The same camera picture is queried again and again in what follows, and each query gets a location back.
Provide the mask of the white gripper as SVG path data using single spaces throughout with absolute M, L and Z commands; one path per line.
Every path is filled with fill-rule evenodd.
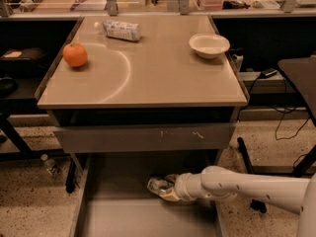
M 159 196 L 166 201 L 192 201 L 203 198 L 204 188 L 201 185 L 200 174 L 185 173 L 180 176 L 169 174 L 165 176 L 165 180 L 175 184 L 175 189 L 170 188 L 159 192 Z

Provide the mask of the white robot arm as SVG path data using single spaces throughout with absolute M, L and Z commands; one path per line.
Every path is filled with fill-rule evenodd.
M 169 201 L 220 200 L 241 194 L 300 215 L 297 237 L 316 237 L 316 175 L 310 179 L 242 174 L 209 166 L 186 173 L 158 195 Z

